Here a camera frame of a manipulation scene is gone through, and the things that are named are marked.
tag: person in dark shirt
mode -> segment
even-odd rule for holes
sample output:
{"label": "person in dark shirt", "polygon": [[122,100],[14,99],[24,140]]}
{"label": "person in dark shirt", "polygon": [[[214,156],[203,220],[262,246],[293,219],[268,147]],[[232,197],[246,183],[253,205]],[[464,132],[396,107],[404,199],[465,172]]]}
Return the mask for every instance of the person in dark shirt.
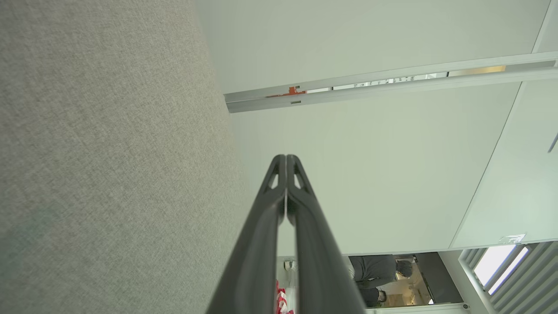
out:
{"label": "person in dark shirt", "polygon": [[359,289],[375,288],[395,281],[395,272],[405,277],[413,273],[410,261],[396,261],[393,255],[349,256],[349,260]]}
{"label": "person in dark shirt", "polygon": [[366,307],[375,307],[379,302],[385,302],[387,300],[386,292],[379,291],[376,288],[358,289],[358,292],[360,292]]}

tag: gray fabric surface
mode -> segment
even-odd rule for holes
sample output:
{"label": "gray fabric surface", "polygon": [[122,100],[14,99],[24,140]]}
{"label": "gray fabric surface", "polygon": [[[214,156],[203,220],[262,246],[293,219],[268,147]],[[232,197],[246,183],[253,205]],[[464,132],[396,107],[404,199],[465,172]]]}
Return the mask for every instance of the gray fabric surface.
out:
{"label": "gray fabric surface", "polygon": [[0,50],[0,312],[203,312],[250,199],[191,3],[4,0]]}

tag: dark hair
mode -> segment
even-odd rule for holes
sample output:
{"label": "dark hair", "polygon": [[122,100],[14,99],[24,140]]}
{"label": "dark hair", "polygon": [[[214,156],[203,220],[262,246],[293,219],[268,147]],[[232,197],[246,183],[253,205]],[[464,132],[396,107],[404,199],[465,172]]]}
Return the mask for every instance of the dark hair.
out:
{"label": "dark hair", "polygon": [[411,262],[408,260],[398,260],[397,271],[405,277],[410,277],[411,275],[413,275],[413,267],[411,266]]}
{"label": "dark hair", "polygon": [[379,290],[378,293],[379,293],[378,301],[380,302],[387,301],[387,293],[384,290]]}

